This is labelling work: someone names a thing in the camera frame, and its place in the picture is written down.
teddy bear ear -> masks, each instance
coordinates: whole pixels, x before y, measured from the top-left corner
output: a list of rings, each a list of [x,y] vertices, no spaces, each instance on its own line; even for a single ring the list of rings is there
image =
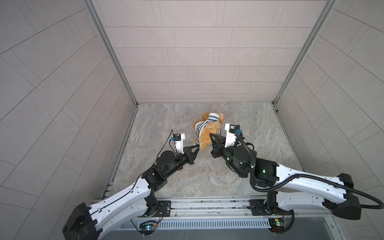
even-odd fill
[[[219,114],[218,114],[218,121],[219,121],[221,124],[223,124],[223,122],[224,122],[224,114],[222,114],[222,113],[219,113]]]
[[[202,121],[205,121],[205,120],[207,120],[209,118],[209,113],[202,113],[201,114],[201,120]]]

tiled wall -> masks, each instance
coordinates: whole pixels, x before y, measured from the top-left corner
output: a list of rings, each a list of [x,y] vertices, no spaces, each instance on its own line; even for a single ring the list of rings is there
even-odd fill
[[[132,109],[80,0],[0,1],[0,239],[63,239]]]
[[[383,44],[384,1],[339,0],[277,105],[307,171],[351,174],[356,189],[381,200]],[[345,221],[350,239],[384,239],[383,214],[364,209]]]
[[[93,0],[138,102],[272,101],[325,1]]]

wire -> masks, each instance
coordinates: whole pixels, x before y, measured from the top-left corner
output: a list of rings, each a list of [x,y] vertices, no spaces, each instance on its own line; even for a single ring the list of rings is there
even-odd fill
[[[132,222],[133,226],[136,228],[136,230],[139,232],[139,234],[141,235],[141,232],[138,230],[138,228],[136,227],[136,225],[133,223],[132,219],[131,219],[131,222]]]
[[[294,212],[293,210],[290,210],[290,212],[291,212],[291,214],[292,214],[292,219],[291,219],[291,221],[289,222],[289,225],[288,225],[285,229],[283,229],[282,231],[280,231],[280,232],[274,232],[274,233],[276,233],[276,234],[285,233],[286,231],[288,231],[288,230],[291,229],[291,227],[293,226],[293,222],[295,221],[295,212]]]
[[[169,136],[167,139],[169,139],[170,135],[173,133],[173,129],[170,130],[170,133],[169,133]],[[163,147],[160,149],[159,153],[157,154],[157,157],[156,159],[159,157],[159,154],[161,153],[161,151],[163,150],[164,146],[167,144],[167,140],[165,141]]]

wall tile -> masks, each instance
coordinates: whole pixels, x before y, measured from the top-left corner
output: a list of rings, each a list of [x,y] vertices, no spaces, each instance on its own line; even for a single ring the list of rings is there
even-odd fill
[[[233,28],[233,48],[278,48],[286,28]]]
[[[39,197],[0,187],[0,203],[32,209]]]
[[[269,48],[263,48],[263,51],[259,58],[259,62],[257,63],[258,66],[262,66],[264,64],[268,51],[269,51]]]
[[[277,4],[278,1],[227,1],[223,26],[271,26]]]
[[[65,21],[61,21],[12,48],[40,79],[45,79],[80,49]]]
[[[108,39],[111,42],[111,45],[114,48],[126,48],[127,46],[124,43],[124,39],[122,38],[120,28],[113,27],[105,27],[105,32],[107,33]]]
[[[183,94],[183,102],[195,102],[195,103],[201,103],[201,102],[221,102],[222,94]]]
[[[30,84],[37,87],[41,83],[41,79],[36,76],[11,50],[1,54],[9,65],[11,65],[20,75],[22,75]]]
[[[63,235],[63,226],[66,224],[68,218],[68,216],[60,215],[48,240],[65,240]]]
[[[364,34],[368,31],[370,26],[363,23],[356,34],[352,37],[352,39],[348,42],[348,44],[343,49],[345,54],[349,54],[352,49],[356,46],[356,44],[360,41],[360,39],[364,36]]]
[[[107,120],[107,123],[101,131],[100,138],[102,138],[102,140],[104,140],[104,142],[106,142],[109,146],[112,143],[113,136],[119,126],[122,115],[122,110],[116,104]]]
[[[72,33],[76,37],[77,41],[79,42],[80,46],[84,46],[86,42],[84,41],[83,37],[81,36],[79,30],[77,29],[76,25],[74,24],[71,17],[64,19],[64,21],[68,24],[70,27]]]
[[[79,175],[59,165],[15,239],[48,239]]]
[[[353,188],[360,191],[364,191],[366,189],[370,189],[372,187],[378,187],[378,186],[381,186],[381,183],[374,175],[361,179],[359,181],[355,181],[353,183]]]
[[[149,103],[180,103],[183,101],[181,94],[151,94],[145,95],[145,98]]]
[[[305,56],[303,62],[297,70],[297,75],[299,75],[311,91],[319,83],[324,74],[325,72],[321,70],[321,68],[308,56]]]
[[[150,1],[98,0],[107,26],[156,26]]]
[[[127,48],[174,48],[174,28],[120,27]]]
[[[73,13],[84,9],[84,4],[75,0],[69,0],[66,2],[59,0],[25,0],[25,2],[45,28],[48,28],[49,26],[63,20],[64,18],[69,17]]]
[[[219,66],[257,66],[261,48],[221,48]]]
[[[314,122],[316,122],[316,120],[318,120],[325,113],[323,106],[319,103],[304,82],[300,83],[297,90],[293,94],[293,97],[296,99],[311,124],[314,124]]]
[[[214,49],[168,48],[168,57],[171,66],[212,66]]]
[[[229,48],[232,28],[175,28],[178,48]]]
[[[313,27],[324,1],[287,1],[277,26]]]
[[[112,64],[110,57],[106,57],[99,65],[104,76],[107,78],[108,83],[112,81],[112,79],[116,76],[116,70]]]
[[[356,135],[351,137],[349,139],[349,141],[351,142],[351,144],[353,146],[356,146],[357,144],[361,143],[365,139],[375,135],[376,133],[378,133],[380,131],[381,131],[381,129],[375,123],[372,123],[368,127],[364,128],[360,132],[356,133]]]
[[[99,102],[103,105],[107,112],[111,113],[124,89],[125,88],[119,76],[116,74],[99,99]]]
[[[302,48],[312,28],[287,28],[279,47]]]
[[[316,97],[347,138],[372,123],[359,106],[331,79],[324,84]]]
[[[279,110],[280,116],[282,117],[284,124],[287,127],[289,135],[291,135],[296,130],[296,126],[293,123],[291,117],[289,116],[287,109],[285,108],[282,101],[279,101],[277,103],[277,109]]]
[[[331,118],[326,120],[316,133],[341,172],[350,174],[354,181],[372,176],[367,164]]]
[[[143,67],[122,67],[122,69],[128,82],[147,82],[147,77]]]
[[[187,67],[150,67],[153,82],[188,82]]]
[[[121,145],[123,141],[123,137],[124,137],[124,134],[126,133],[127,125],[129,124],[133,110],[134,110],[133,102],[129,100],[129,103],[125,108],[124,114],[119,123],[118,129],[116,130],[115,136],[113,136],[113,139],[118,143],[118,145]]]
[[[77,206],[87,201],[106,155],[107,152],[96,143],[67,204]]]
[[[173,83],[176,94],[208,94],[211,92],[211,82]]]
[[[75,93],[102,60],[96,44],[91,41],[56,69],[55,75]]]
[[[332,160],[329,153],[324,154],[323,156],[319,157],[317,160],[315,160],[316,166],[320,167],[321,165],[327,163],[328,161]]]
[[[0,159],[17,165],[71,95],[54,74],[35,88],[0,121]]]
[[[296,147],[296,149],[297,149],[297,151],[299,153],[299,156],[301,157],[301,159],[303,161],[303,164],[304,164],[304,167],[305,167],[304,170],[306,172],[309,172],[309,173],[312,173],[312,174],[320,175],[320,172],[317,169],[315,163],[313,162],[313,159],[312,159],[310,153],[308,152],[308,149],[305,146],[303,140],[301,139],[299,132],[295,131],[291,135],[291,138],[292,138],[293,144],[295,145],[295,147]]]
[[[85,121],[105,88],[99,74],[93,71],[69,99],[67,105]]]
[[[323,77],[320,79],[320,81],[316,84],[316,86],[312,89],[312,93],[316,95],[320,88],[324,86],[324,84],[328,81],[329,76],[327,74],[324,74]]]
[[[12,2],[4,0],[0,7],[0,53],[36,34],[36,30]]]
[[[372,225],[349,228],[354,237],[379,237],[379,234]]]
[[[256,102],[259,94],[223,94],[222,102]]]
[[[351,58],[382,81],[384,81],[382,65],[384,62],[383,41],[384,33],[370,28],[349,53]]]
[[[66,155],[84,166],[106,122],[101,111],[94,107]]]
[[[215,93],[248,93],[250,82],[222,82],[216,84]]]
[[[279,4],[277,5],[277,8],[276,8],[275,15],[273,16],[273,21],[271,26],[277,27],[277,25],[279,24],[281,14],[283,13],[286,2],[287,1],[279,1]]]
[[[308,56],[336,83],[338,83],[355,64],[355,61],[321,36],[316,38],[308,52]]]
[[[44,30],[44,27],[41,25],[37,17],[33,14],[33,12],[28,7],[28,5],[24,2],[24,0],[12,0],[12,1],[37,32]]]
[[[99,174],[97,175],[96,181],[93,184],[91,195],[95,197],[101,196],[104,191],[104,187],[108,181],[108,175],[116,159],[116,155],[119,152],[120,145],[112,140],[112,144],[109,148],[107,156],[105,157],[103,164],[101,165]]]
[[[87,43],[97,36],[97,31],[86,9],[71,16],[76,28]]]
[[[0,232],[3,239],[14,239],[31,209],[0,204]]]
[[[132,83],[136,94],[169,94],[168,83]]]
[[[35,87],[0,58],[0,119],[10,112]]]
[[[380,0],[355,0],[346,12],[347,15],[374,28],[384,31],[384,2]]]
[[[40,196],[79,130],[60,112],[3,186]]]
[[[74,121],[74,123],[76,123],[79,127],[84,124],[84,121],[70,107],[68,107],[68,105],[64,105],[61,111],[72,121]]]
[[[322,144],[320,138],[317,136],[315,130],[312,128],[303,112],[299,114],[293,122],[303,139],[305,146],[311,154],[312,159],[317,160],[327,153],[327,150]]]
[[[361,25],[356,19],[333,10],[321,29],[320,36],[343,50]]]
[[[376,175],[377,179],[383,184],[384,177],[381,174],[381,170],[384,165],[382,162],[383,155],[383,144],[384,144],[384,132],[380,131],[372,137],[364,140],[355,146],[360,156],[368,164],[369,168]]]
[[[281,83],[257,82],[253,93],[276,94],[279,92],[280,87]]]
[[[278,70],[279,67],[242,67],[238,81],[272,82]]]
[[[70,157],[68,157],[66,155],[63,157],[61,164],[66,166],[67,168],[74,170],[75,172],[78,172],[78,173],[81,173],[83,168],[84,168],[83,165],[81,165],[80,163],[76,162],[75,160],[71,159]]]
[[[193,67],[195,82],[231,82],[234,72],[235,67]]]
[[[270,48],[263,66],[287,66],[294,63],[300,48]]]
[[[119,53],[126,67],[164,66],[160,48],[119,48]]]
[[[299,109],[299,104],[297,104],[295,98],[290,91],[285,90],[284,94],[281,97],[282,102],[284,103],[285,108],[287,109],[290,116],[292,116],[297,109]]]
[[[4,181],[15,169],[15,165],[0,160],[0,184],[3,185]]]
[[[159,1],[163,26],[216,26],[217,1]]]
[[[316,130],[330,117],[331,116],[327,112],[325,112],[319,119],[316,120],[316,122],[312,124],[313,129]]]
[[[327,163],[321,165],[320,167],[318,167],[318,169],[321,175],[323,176],[333,177],[338,176],[341,173],[337,168],[335,162],[333,162],[333,160],[330,160]]]

black cable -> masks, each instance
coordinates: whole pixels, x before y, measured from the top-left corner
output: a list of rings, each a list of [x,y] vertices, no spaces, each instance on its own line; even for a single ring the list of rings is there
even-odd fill
[[[131,222],[132,222],[133,226],[136,228],[136,230],[139,232],[139,234],[141,234],[141,232],[138,230],[138,228],[136,227],[136,225],[133,223],[132,219],[131,219]]]
[[[289,183],[291,180],[295,179],[295,178],[299,178],[299,177],[305,177],[305,178],[309,178],[309,179],[313,179],[313,180],[317,180],[317,181],[320,181],[320,182],[324,182],[326,184],[329,184],[335,188],[341,188],[341,189],[344,189],[346,191],[350,191],[350,192],[353,192],[353,193],[356,193],[360,196],[363,196],[363,197],[366,197],[368,199],[371,199],[372,201],[378,203],[378,205],[367,205],[367,204],[361,204],[361,208],[365,208],[365,209],[384,209],[384,203],[378,199],[378,198],[375,198],[374,196],[371,196],[365,192],[362,192],[362,191],[359,191],[359,190],[356,190],[354,188],[351,188],[351,187],[347,187],[347,186],[344,186],[344,185],[341,185],[341,184],[338,184],[336,182],[332,182],[332,181],[329,181],[329,180],[326,180],[326,179],[323,179],[323,178],[320,178],[320,177],[317,177],[317,176],[313,176],[313,175],[309,175],[309,174],[295,174],[295,175],[292,175],[290,177],[288,177],[287,179],[285,179],[284,181],[282,181],[281,183],[275,185],[275,186],[272,186],[272,187],[269,187],[269,188],[265,188],[265,189],[260,189],[260,188],[257,188],[255,186],[255,158],[253,156],[253,154],[251,153],[251,150],[249,149],[249,147],[244,143],[243,141],[243,138],[240,136],[240,134],[235,131],[235,135],[236,135],[236,138],[237,140],[242,144],[244,145],[244,148],[245,150],[248,152],[249,156],[251,157],[251,176],[250,176],[250,182],[251,182],[251,187],[255,190],[255,191],[258,191],[258,192],[270,192],[270,191],[274,191],[282,186],[284,186],[285,184]]]
[[[293,222],[295,221],[295,212],[293,211],[293,209],[290,210],[290,212],[292,214],[292,219],[289,222],[289,225],[286,228],[284,228],[283,230],[281,230],[280,232],[273,232],[273,233],[276,233],[276,234],[285,233],[286,231],[291,229],[291,227],[293,226]]]
[[[173,129],[170,130],[169,136],[167,139],[169,139],[170,135],[173,133]],[[163,147],[160,149],[159,153],[157,154],[156,159],[159,157],[159,154],[161,153],[161,150],[163,150],[164,146],[167,144],[167,140],[165,141]]]

